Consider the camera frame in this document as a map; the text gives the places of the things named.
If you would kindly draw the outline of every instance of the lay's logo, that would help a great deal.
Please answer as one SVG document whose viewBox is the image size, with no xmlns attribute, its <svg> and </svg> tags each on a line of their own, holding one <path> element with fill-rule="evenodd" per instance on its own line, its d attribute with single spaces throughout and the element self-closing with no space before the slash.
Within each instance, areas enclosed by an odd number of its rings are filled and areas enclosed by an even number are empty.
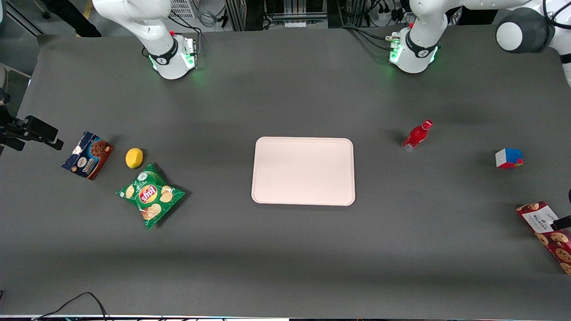
<svg viewBox="0 0 571 321">
<path fill-rule="evenodd" d="M 154 185 L 147 185 L 141 189 L 139 199 L 143 203 L 150 203 L 155 200 L 157 195 L 156 187 Z"/>
</svg>

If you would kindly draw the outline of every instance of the pink tray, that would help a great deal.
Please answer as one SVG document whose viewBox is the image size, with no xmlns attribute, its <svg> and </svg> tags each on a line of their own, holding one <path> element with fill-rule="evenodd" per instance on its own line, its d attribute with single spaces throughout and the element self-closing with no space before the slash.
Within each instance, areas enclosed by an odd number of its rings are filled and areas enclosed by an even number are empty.
<svg viewBox="0 0 571 321">
<path fill-rule="evenodd" d="M 346 138 L 262 137 L 252 199 L 265 204 L 349 206 L 355 201 L 353 143 Z"/>
</svg>

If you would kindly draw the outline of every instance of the rubik's cube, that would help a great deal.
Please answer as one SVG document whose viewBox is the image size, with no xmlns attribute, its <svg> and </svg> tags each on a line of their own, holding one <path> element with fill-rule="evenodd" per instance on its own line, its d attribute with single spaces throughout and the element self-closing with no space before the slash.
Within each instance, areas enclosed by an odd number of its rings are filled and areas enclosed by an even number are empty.
<svg viewBox="0 0 571 321">
<path fill-rule="evenodd" d="M 523 164 L 524 157 L 519 149 L 502 149 L 496 153 L 496 167 L 513 170 Z"/>
</svg>

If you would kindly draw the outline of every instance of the red cookie box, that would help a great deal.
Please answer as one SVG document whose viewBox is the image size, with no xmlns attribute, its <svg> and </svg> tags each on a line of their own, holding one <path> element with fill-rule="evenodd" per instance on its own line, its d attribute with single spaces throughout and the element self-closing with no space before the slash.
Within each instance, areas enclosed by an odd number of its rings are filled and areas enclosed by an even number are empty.
<svg viewBox="0 0 571 321">
<path fill-rule="evenodd" d="M 550 224 L 558 219 L 544 201 L 520 206 L 516 209 L 534 230 L 537 238 L 559 262 L 565 273 L 571 275 L 571 232 L 553 231 Z"/>
</svg>

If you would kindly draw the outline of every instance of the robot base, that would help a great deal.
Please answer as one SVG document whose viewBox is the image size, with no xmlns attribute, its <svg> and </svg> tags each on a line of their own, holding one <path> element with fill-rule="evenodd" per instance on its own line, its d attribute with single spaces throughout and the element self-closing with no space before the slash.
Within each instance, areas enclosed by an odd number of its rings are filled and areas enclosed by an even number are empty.
<svg viewBox="0 0 571 321">
<path fill-rule="evenodd" d="M 178 52 L 171 58 L 167 65 L 161 65 L 151 57 L 152 67 L 165 79 L 179 79 L 185 76 L 191 69 L 196 67 L 196 47 L 193 39 L 187 39 L 181 35 L 174 35 L 178 42 Z"/>
<path fill-rule="evenodd" d="M 407 42 L 404 41 L 410 30 L 410 28 L 404 28 L 397 33 L 392 33 L 391 37 L 387 37 L 387 40 L 391 41 L 391 48 L 393 48 L 389 62 L 406 73 L 417 74 L 424 71 L 434 61 L 438 47 L 435 47 L 431 52 L 426 50 L 426 55 L 423 58 L 417 57 L 414 51 L 408 47 Z"/>
</svg>

